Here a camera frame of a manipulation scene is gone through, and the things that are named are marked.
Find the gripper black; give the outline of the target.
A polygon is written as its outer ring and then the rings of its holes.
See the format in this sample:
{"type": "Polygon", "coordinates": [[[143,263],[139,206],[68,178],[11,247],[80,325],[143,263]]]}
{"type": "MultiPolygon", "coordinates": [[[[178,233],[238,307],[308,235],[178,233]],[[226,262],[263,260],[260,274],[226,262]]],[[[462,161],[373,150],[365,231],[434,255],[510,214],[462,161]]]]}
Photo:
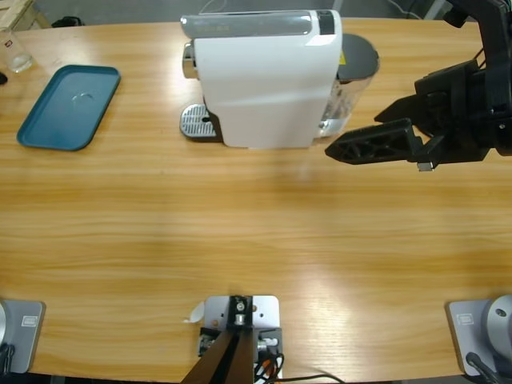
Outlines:
{"type": "Polygon", "coordinates": [[[476,125],[486,116],[485,76],[474,59],[437,70],[417,80],[415,94],[378,113],[385,122],[342,134],[326,156],[351,165],[408,161],[420,170],[441,164],[480,162],[490,146],[476,125]],[[423,144],[412,123],[429,137],[423,144]]]}

